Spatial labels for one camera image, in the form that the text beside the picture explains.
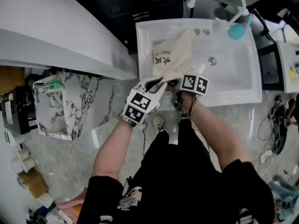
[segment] toilet paper roll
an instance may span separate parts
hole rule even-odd
[[[52,195],[49,192],[45,192],[44,194],[39,196],[39,198],[37,200],[40,201],[41,204],[46,208],[49,208],[52,205],[52,203],[54,202],[54,198],[52,197]]]
[[[18,145],[25,141],[24,134],[18,134],[16,132],[6,130],[4,132],[4,135],[5,135],[6,142],[9,143],[11,146]]]
[[[34,167],[34,161],[31,157],[25,159],[25,160],[20,160],[20,164],[23,168],[23,170],[27,173],[31,168]]]
[[[24,149],[18,150],[17,155],[18,155],[19,159],[22,161],[22,160],[25,160],[28,157],[30,157],[31,152],[28,148],[24,148]]]

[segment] hand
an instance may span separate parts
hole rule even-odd
[[[181,91],[181,96],[183,99],[182,106],[186,111],[189,111],[192,102],[194,102],[193,105],[197,102],[195,93]]]

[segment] small object in sink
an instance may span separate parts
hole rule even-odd
[[[193,29],[194,33],[196,34],[196,36],[199,36],[200,35],[200,29],[198,28],[195,28]]]
[[[211,66],[215,66],[217,64],[217,60],[215,59],[215,57],[210,57],[208,59],[209,65]]]
[[[186,28],[179,35],[165,39],[153,47],[153,75],[163,77],[161,84],[191,73],[191,32]]]
[[[244,36],[247,28],[250,27],[251,21],[252,21],[252,14],[249,14],[245,22],[232,25],[228,30],[229,37],[233,40],[241,39]]]
[[[211,31],[209,29],[203,29],[202,31],[205,35],[210,35],[211,34]]]

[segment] marble countertop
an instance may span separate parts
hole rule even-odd
[[[43,87],[53,79],[60,80],[62,87],[53,90]],[[115,96],[119,96],[114,90],[116,83],[108,78],[69,72],[35,82],[33,89],[40,134],[74,140],[108,122],[113,113],[120,112],[114,102]]]

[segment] sink drain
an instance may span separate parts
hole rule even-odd
[[[217,60],[215,59],[215,57],[210,57],[208,59],[209,65],[215,66],[217,64]]]

